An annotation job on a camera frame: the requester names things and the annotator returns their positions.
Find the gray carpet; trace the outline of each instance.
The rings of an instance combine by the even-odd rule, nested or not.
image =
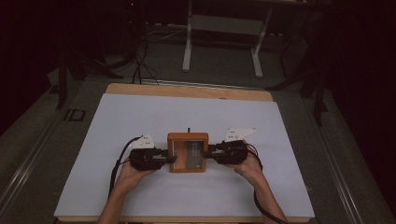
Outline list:
[[[265,66],[264,71],[268,75],[262,79],[253,75],[248,49],[220,46],[221,48],[209,48],[205,43],[193,46],[189,73],[181,71],[184,46],[177,38],[173,41],[151,42],[145,62],[152,75],[158,72],[156,78],[160,84],[169,84],[164,82],[166,80],[263,89],[284,80],[279,52],[265,51],[265,43],[260,56],[262,66]],[[117,72],[125,76],[122,82],[131,82],[135,67],[134,64]],[[143,77],[150,76],[146,69],[142,72]],[[85,110],[87,114],[83,121],[62,121],[63,116],[56,117],[54,111],[57,97],[46,93],[0,138],[3,154],[0,160],[0,187],[3,191],[46,124],[53,116],[59,120],[43,146],[35,169],[8,210],[4,223],[52,223],[53,212],[64,183],[90,127],[99,100],[106,86],[114,81],[116,80],[92,74],[81,86],[76,81],[70,82],[72,89],[74,85],[78,92],[76,97],[71,97],[72,101],[67,108]],[[323,127],[319,128],[311,115],[313,100],[299,96],[299,85],[272,94],[279,105],[318,217],[309,223],[351,223],[341,195],[344,191],[338,188],[339,180],[337,182],[333,176],[334,163],[329,160],[329,149],[331,158],[336,162],[335,169],[344,177],[347,190],[360,211],[362,223],[396,223],[332,100],[331,93],[326,92],[324,103],[329,111],[322,113]]]

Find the person's left hand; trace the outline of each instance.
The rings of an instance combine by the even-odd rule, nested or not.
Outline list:
[[[124,161],[114,189],[119,190],[120,193],[128,194],[129,191],[139,185],[140,181],[144,177],[154,172],[155,171],[137,171],[134,167],[131,166],[131,163],[129,163],[128,161]]]

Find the person's right hand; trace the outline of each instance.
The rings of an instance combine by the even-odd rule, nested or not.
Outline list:
[[[250,146],[247,146],[247,150],[256,153]],[[247,158],[241,164],[225,166],[233,168],[237,174],[242,175],[253,187],[256,186],[260,178],[264,177],[259,161],[250,153],[247,154]]]

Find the white board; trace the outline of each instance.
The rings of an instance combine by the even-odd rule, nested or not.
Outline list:
[[[246,140],[287,217],[314,217],[283,120],[274,102],[104,94],[64,186],[56,217],[96,217],[106,203],[111,170],[124,145],[151,133],[167,148],[168,133],[209,133],[220,143],[228,128],[255,128]],[[253,188],[233,169],[208,160],[206,172],[171,174],[165,165],[125,202],[127,217],[259,217]]]

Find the hand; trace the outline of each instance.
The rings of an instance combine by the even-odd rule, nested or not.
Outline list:
[[[256,153],[250,146],[247,146],[247,150]],[[237,174],[242,175],[253,187],[257,185],[259,179],[265,178],[259,161],[250,153],[247,154],[247,158],[241,164],[226,166],[233,168]]]
[[[120,193],[126,195],[132,189],[136,188],[136,186],[139,185],[140,181],[144,177],[154,172],[155,171],[137,171],[134,167],[131,166],[131,163],[125,160],[113,191],[117,190]]]

